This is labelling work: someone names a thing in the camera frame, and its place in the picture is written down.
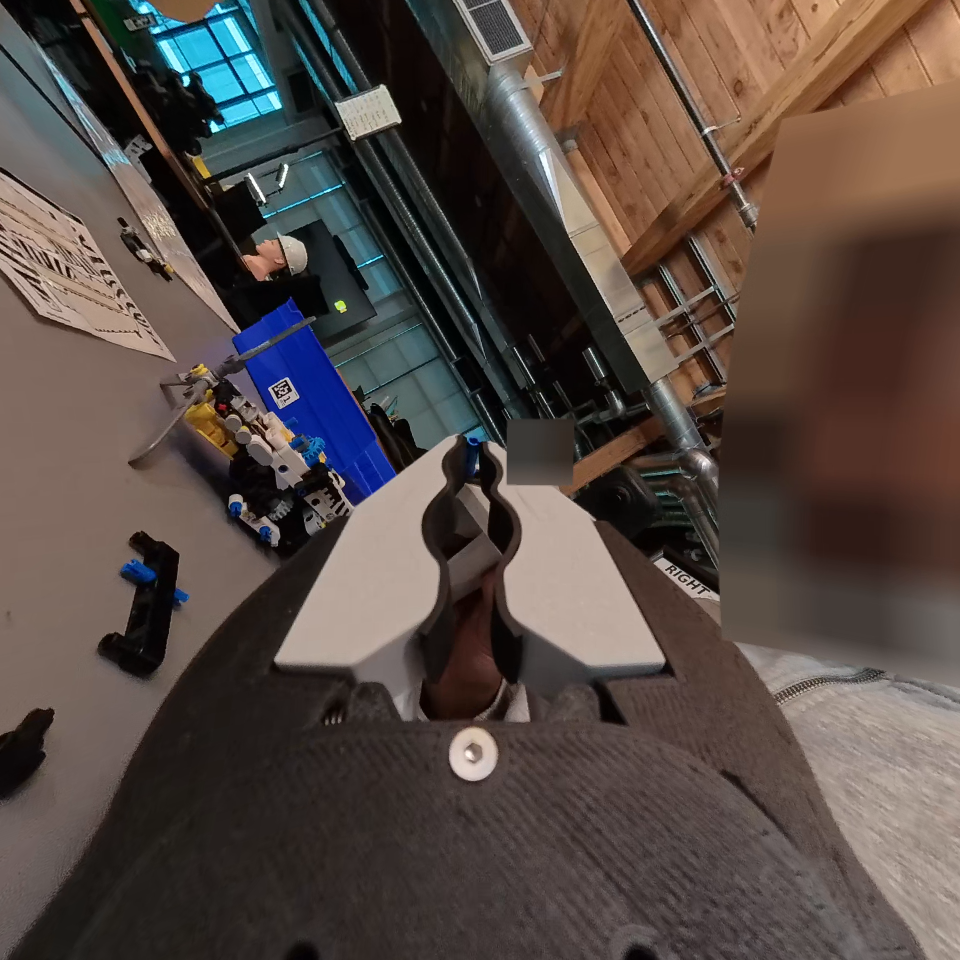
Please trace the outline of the silver air duct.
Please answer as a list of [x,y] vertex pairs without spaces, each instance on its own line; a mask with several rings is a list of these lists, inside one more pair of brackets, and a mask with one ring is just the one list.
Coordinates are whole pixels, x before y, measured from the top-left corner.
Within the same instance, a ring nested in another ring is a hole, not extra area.
[[595,345],[628,394],[642,392],[705,510],[719,522],[718,470],[669,380],[679,359],[622,266],[560,144],[516,67],[487,74],[481,113],[488,148],[569,292]]

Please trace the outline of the black monitor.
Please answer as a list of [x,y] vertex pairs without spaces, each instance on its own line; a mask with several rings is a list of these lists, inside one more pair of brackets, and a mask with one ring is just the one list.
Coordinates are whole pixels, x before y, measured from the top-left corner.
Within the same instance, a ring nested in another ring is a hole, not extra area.
[[313,329],[324,347],[335,346],[365,330],[376,318],[366,280],[344,243],[322,220],[293,231],[306,248],[307,271],[318,278],[326,310],[316,314]]

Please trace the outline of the lego helicopter model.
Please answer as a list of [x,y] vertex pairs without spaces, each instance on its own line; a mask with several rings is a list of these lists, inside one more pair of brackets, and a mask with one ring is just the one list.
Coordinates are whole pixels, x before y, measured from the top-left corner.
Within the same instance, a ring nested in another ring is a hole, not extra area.
[[297,432],[293,419],[283,421],[277,413],[261,410],[229,378],[309,322],[304,318],[218,366],[198,364],[162,380],[163,391],[181,393],[181,405],[159,434],[128,459],[137,467],[186,422],[227,459],[233,483],[226,501],[229,515],[275,550],[299,549],[354,511],[345,479],[328,463],[324,442]]

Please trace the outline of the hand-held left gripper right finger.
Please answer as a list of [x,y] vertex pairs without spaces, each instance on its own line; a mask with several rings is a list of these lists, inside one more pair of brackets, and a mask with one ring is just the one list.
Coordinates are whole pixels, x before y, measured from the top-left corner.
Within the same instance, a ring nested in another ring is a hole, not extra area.
[[509,483],[495,443],[482,445],[478,474],[500,552],[490,640],[505,680],[550,699],[661,674],[666,655],[594,519],[556,486]]

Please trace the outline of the mannequin head with hard hat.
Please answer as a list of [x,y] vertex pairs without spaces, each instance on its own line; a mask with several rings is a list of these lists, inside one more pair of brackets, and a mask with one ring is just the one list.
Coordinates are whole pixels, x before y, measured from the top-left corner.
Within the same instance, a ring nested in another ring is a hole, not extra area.
[[271,282],[304,272],[308,265],[308,253],[299,239],[279,234],[256,244],[254,253],[244,253],[242,260],[258,282]]

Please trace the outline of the white vent grille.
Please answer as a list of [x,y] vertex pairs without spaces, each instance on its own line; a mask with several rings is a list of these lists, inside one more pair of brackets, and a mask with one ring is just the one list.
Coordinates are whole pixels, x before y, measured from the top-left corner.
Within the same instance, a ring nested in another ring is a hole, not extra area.
[[454,1],[484,61],[494,66],[533,53],[533,46],[508,1]]

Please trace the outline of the black lego frame beam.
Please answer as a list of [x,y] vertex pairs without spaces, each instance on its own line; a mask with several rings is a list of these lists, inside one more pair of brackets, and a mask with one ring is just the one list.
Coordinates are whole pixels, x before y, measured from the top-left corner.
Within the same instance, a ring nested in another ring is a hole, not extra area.
[[151,584],[134,584],[126,629],[110,632],[98,644],[97,653],[127,674],[146,679],[162,665],[167,648],[174,591],[178,588],[180,554],[164,541],[144,531],[129,538],[130,547],[142,562],[154,570]]

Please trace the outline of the large window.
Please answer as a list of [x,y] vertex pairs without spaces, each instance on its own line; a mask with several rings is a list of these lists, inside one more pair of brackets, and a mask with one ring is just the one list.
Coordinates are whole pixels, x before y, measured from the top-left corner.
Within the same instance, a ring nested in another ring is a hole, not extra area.
[[282,110],[281,91],[247,2],[215,3],[192,23],[164,16],[147,4],[140,12],[154,17],[150,33],[168,66],[183,80],[196,73],[215,101],[222,119],[208,122],[212,134]]

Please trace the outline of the hanging white sign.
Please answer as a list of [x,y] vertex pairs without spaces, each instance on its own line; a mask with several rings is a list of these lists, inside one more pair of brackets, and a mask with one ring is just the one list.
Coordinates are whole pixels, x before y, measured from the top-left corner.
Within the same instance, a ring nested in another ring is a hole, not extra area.
[[335,101],[342,130],[352,143],[377,136],[402,124],[402,116],[385,84]]

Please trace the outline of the metal ceiling pipe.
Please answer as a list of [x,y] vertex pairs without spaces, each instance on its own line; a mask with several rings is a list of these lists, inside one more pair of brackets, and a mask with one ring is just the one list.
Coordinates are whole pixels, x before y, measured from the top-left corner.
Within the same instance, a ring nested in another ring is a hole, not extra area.
[[669,54],[665,42],[657,31],[652,18],[640,1],[627,2],[630,12],[636,21],[643,36],[650,45],[652,52],[662,71],[678,97],[689,122],[700,138],[704,150],[721,177],[721,187],[726,190],[732,199],[733,205],[744,227],[754,234],[757,229],[759,210],[750,201],[741,185],[745,172],[740,167],[732,166],[726,153],[719,145],[717,133],[720,126],[710,126],[695,101],[689,86],[682,76],[676,62]]

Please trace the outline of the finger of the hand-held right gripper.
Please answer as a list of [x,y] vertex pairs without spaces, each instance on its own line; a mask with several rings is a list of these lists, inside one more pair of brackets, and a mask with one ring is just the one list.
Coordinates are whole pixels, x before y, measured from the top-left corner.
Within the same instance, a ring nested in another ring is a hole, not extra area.
[[498,547],[486,535],[478,535],[448,560],[451,596],[468,596],[479,590],[484,576],[501,560]]
[[452,500],[453,534],[476,539],[488,534],[490,501],[479,484],[464,484]]

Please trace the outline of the zebra striped sticker sheet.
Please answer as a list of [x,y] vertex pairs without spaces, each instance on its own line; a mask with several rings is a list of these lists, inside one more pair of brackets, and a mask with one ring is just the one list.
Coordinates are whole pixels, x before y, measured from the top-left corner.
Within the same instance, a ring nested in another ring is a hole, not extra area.
[[84,222],[6,170],[1,172],[1,270],[39,317],[175,360]]

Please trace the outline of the wooden ceiling beam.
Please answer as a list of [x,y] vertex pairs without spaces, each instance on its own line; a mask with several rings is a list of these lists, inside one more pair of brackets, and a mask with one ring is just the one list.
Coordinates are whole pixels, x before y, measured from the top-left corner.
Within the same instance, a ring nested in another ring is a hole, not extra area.
[[[730,126],[716,136],[741,186],[772,155],[787,119],[821,109],[847,88],[875,97],[935,87],[958,79],[958,2],[825,2],[829,12],[798,53]],[[721,176],[707,161],[678,187],[631,244],[622,263],[645,273],[729,202]]]

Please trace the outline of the person's right hand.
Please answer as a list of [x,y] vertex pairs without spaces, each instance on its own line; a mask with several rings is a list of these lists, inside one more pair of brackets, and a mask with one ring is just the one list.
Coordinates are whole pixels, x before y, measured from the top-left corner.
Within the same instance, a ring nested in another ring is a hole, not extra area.
[[454,721],[484,714],[496,701],[502,675],[491,639],[496,571],[484,574],[474,591],[453,606],[453,646],[436,682],[421,688],[419,706],[431,721]]

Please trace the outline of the blue storage bin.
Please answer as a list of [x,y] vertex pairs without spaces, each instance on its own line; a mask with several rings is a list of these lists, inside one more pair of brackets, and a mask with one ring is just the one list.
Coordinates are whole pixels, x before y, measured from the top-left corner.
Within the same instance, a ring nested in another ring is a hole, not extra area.
[[246,360],[246,371],[266,408],[300,434],[324,441],[328,464],[358,504],[396,472],[374,427],[335,368],[311,326],[302,326]]

